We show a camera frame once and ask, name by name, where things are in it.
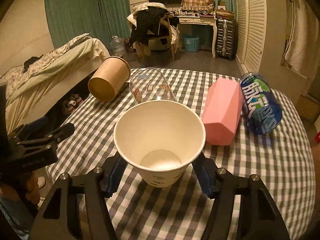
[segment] plastic bottle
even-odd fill
[[[244,95],[243,111],[248,127],[257,134],[275,129],[282,119],[281,107],[262,76],[246,73],[240,79]]]
[[[111,49],[114,56],[122,57],[125,54],[124,39],[113,36],[111,41]]]

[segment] brown paper bowl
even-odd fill
[[[108,57],[88,82],[90,93],[102,102],[112,101],[129,79],[129,64],[122,58]]]

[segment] drawer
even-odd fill
[[[194,23],[202,23],[202,24],[211,24],[210,20],[204,19],[204,18],[195,18]]]
[[[179,18],[180,23],[193,23],[193,18]]]

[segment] person's hand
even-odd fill
[[[25,180],[23,176],[23,174],[19,176],[18,179],[20,182]],[[30,178],[26,182],[23,182],[23,187],[27,190],[26,199],[37,205],[40,201],[38,178],[34,172],[32,172],[31,175],[28,174],[28,177]],[[0,184],[0,196],[14,201],[20,200],[18,193],[6,184]]]

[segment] louvered door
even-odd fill
[[[249,0],[249,21],[244,66],[249,72],[257,72],[263,53],[266,30],[266,1]]]
[[[246,0],[237,0],[237,52],[236,57],[240,63],[244,63],[244,52],[246,47]]]

